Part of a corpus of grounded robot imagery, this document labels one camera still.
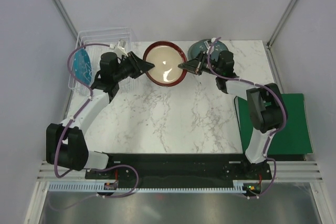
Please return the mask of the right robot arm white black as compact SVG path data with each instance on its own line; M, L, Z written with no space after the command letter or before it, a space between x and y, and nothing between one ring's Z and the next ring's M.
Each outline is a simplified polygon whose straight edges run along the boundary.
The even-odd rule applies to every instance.
M261 85L243 80L234 73L234 64L234 54L228 50L221 51L216 60L202 51L178 67L195 75L213 74L219 90L247 101L254 128L245 156L251 164L259 164L267 159L270 143L274 135L286 126L288 114L275 83Z

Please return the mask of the brown rimmed beige plate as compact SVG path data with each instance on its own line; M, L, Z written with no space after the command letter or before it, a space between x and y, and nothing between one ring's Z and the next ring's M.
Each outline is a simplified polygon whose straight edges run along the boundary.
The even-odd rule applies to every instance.
M179 68L186 63L183 50L170 41L156 41L150 44L143 54L143 60L155 65L146 75L155 84L173 87L181 83L187 71Z

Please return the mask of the dark teal floral plate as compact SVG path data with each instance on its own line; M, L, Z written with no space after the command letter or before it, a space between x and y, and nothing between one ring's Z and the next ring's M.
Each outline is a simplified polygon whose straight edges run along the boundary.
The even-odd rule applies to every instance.
M188 60L194 59L201 51L207 52L208 48L205 47L204 40L205 39L197 41L189 47L187 52ZM228 51L227 46L221 41L218 41L211 51L211 60L217 60L219 53L224 50Z

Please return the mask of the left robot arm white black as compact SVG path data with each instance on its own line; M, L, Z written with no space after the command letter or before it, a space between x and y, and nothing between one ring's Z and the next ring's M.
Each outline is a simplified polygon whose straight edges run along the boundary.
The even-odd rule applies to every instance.
M46 130L46 161L55 168L70 170L105 169L109 156L89 151L85 134L98 114L110 104L119 90L119 82L136 79L155 67L134 52L119 59L115 52L101 55L100 70L89 88L89 96L73 116L52 123Z

